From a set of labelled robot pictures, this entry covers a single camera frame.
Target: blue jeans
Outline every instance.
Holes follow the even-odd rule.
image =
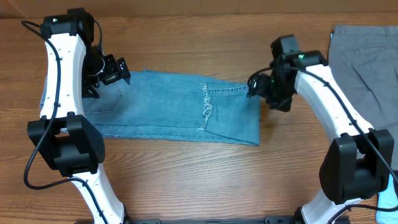
[[[260,99],[245,83],[144,71],[96,90],[83,108],[105,138],[259,144]]]

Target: gray cloth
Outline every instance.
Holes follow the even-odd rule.
[[[392,168],[398,169],[398,27],[336,26],[329,64],[361,116],[394,137]]]

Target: robotic arm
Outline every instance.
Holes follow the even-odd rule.
[[[92,15],[84,9],[70,9],[65,15],[45,17],[40,26],[41,34],[58,50],[61,87],[54,125],[39,152],[51,169],[59,170],[64,177],[78,178],[88,184],[85,187],[81,182],[72,181],[89,206],[95,224],[128,224],[132,220],[115,196],[104,171],[103,138],[85,118],[81,99],[99,98],[95,88],[100,82],[109,85],[124,79],[129,84],[130,73],[123,58],[116,60],[112,55],[105,56],[101,44],[91,46],[94,22]],[[56,95],[57,59],[52,48],[48,44],[46,47],[49,67],[44,107],[40,120],[28,123],[28,135],[35,145],[49,125]],[[298,208],[293,218],[287,217],[282,223],[324,224],[339,209],[386,189],[389,173],[368,149],[330,89],[305,71],[317,74],[335,89],[358,126],[389,164],[394,141],[388,131],[373,130],[355,111],[338,88],[327,61],[319,51],[299,51],[294,36],[277,39],[271,48],[274,56],[270,68],[272,73],[268,76],[261,70],[252,75],[248,80],[248,97],[259,95],[272,109],[287,112],[292,95],[302,95],[321,121],[330,142],[320,169],[322,189],[311,202]],[[57,136],[61,131],[67,131],[68,136]],[[265,223],[272,219],[266,217]],[[281,217],[277,220],[276,223],[281,223]]]

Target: wall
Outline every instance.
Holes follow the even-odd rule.
[[[92,15],[394,12],[396,0],[0,0],[0,17],[44,17],[84,7]]]

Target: table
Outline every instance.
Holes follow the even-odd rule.
[[[104,17],[105,51],[130,70],[196,73],[245,82],[272,59],[270,44],[295,34],[302,50],[327,55],[335,24],[394,25],[396,13]],[[27,122],[39,118],[47,73],[43,40],[17,19],[0,20],[0,223],[73,223],[91,213],[72,184],[34,191],[22,174],[34,148]],[[328,141],[300,96],[289,113],[262,108],[261,145],[105,139],[104,166],[133,218],[163,220],[290,215],[320,189]],[[61,179],[40,155],[30,181]],[[365,201],[375,205],[376,197]],[[374,223],[355,209],[353,223]]]

